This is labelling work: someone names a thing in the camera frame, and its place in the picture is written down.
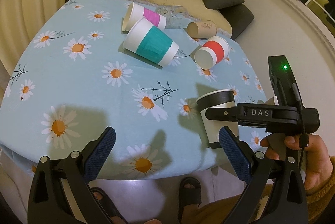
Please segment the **person's right hand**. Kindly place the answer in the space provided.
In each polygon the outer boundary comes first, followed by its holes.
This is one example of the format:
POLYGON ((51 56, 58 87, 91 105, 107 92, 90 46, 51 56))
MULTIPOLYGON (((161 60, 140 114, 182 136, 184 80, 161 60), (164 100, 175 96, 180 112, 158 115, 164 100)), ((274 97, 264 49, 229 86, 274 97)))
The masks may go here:
MULTIPOLYGON (((301 149, 298 135, 285 137, 284 144, 291 150, 301 149)), ((265 153, 268 158, 279 159, 279 154, 270 146, 268 137, 262 139, 260 145, 269 147, 265 153)), ((310 196, 327 184, 333 173, 333 164, 326 144, 319 135, 309 135, 309 144, 304 151, 307 152, 304 186, 307 196, 310 196)))

